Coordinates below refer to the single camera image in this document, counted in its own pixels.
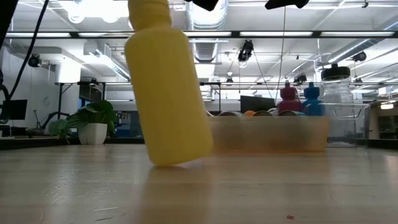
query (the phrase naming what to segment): black jar lid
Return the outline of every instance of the black jar lid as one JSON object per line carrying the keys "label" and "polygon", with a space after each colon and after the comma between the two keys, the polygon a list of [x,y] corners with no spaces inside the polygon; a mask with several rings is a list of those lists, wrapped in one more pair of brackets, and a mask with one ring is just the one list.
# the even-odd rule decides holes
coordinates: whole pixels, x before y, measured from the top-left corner
{"label": "black jar lid", "polygon": [[331,68],[325,69],[321,73],[323,81],[343,80],[351,76],[351,71],[348,67],[339,67],[336,63],[331,65]]}

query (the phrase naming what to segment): bottle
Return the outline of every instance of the bottle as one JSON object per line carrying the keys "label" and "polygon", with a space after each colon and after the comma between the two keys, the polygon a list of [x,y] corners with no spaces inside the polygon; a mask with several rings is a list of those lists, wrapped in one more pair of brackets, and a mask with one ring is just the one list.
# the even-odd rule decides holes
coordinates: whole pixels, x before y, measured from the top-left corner
{"label": "bottle", "polygon": [[356,121],[353,110],[354,96],[349,90],[351,72],[348,67],[337,64],[321,74],[323,87],[322,103],[325,115],[329,116],[329,142],[349,143],[356,138]]}
{"label": "bottle", "polygon": [[294,87],[290,87],[290,83],[285,83],[285,88],[280,90],[280,97],[282,101],[277,105],[278,112],[283,111],[298,111],[302,109],[301,102],[296,100],[297,90]]}
{"label": "bottle", "polygon": [[149,159],[171,166],[208,155],[213,139],[187,36],[167,0],[130,0],[126,60]]}
{"label": "bottle", "polygon": [[324,103],[353,103],[354,95],[349,90],[351,72],[348,67],[332,64],[321,74],[323,87],[322,102]]}
{"label": "bottle", "polygon": [[320,105],[321,101],[318,100],[320,95],[319,87],[315,87],[313,82],[309,83],[308,88],[304,89],[304,97],[306,100],[303,102],[302,111],[307,116],[322,116],[322,106]]}

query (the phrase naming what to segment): pink bottle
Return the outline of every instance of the pink bottle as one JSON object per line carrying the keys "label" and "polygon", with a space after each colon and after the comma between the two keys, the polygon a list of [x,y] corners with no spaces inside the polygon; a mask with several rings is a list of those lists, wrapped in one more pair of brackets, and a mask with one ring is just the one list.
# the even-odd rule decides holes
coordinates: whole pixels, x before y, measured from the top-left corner
{"label": "pink bottle", "polygon": [[283,111],[301,111],[302,104],[296,100],[297,90],[294,87],[290,87],[290,83],[285,84],[285,88],[280,90],[280,102],[277,107],[279,112]]}

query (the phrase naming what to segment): computer monitor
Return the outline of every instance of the computer monitor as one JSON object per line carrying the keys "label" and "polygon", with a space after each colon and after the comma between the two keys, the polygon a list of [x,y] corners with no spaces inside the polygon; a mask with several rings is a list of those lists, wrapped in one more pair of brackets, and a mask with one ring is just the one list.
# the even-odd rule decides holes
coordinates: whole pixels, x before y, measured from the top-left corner
{"label": "computer monitor", "polygon": [[267,111],[275,108],[275,100],[258,96],[241,96],[241,113],[246,111]]}
{"label": "computer monitor", "polygon": [[27,100],[3,101],[3,109],[8,108],[11,120],[25,120]]}

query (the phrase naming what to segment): potted plant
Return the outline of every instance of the potted plant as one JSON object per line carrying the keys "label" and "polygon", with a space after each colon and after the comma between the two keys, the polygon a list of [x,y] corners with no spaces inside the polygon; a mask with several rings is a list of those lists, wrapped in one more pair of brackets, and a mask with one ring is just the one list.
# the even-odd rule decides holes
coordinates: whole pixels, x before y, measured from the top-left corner
{"label": "potted plant", "polygon": [[106,134],[114,134],[116,113],[110,102],[103,100],[80,108],[67,118],[69,128],[77,128],[81,144],[103,144]]}
{"label": "potted plant", "polygon": [[72,132],[70,131],[68,121],[65,119],[59,119],[53,121],[49,126],[49,133],[51,136],[56,136],[57,139],[66,139],[72,137]]}

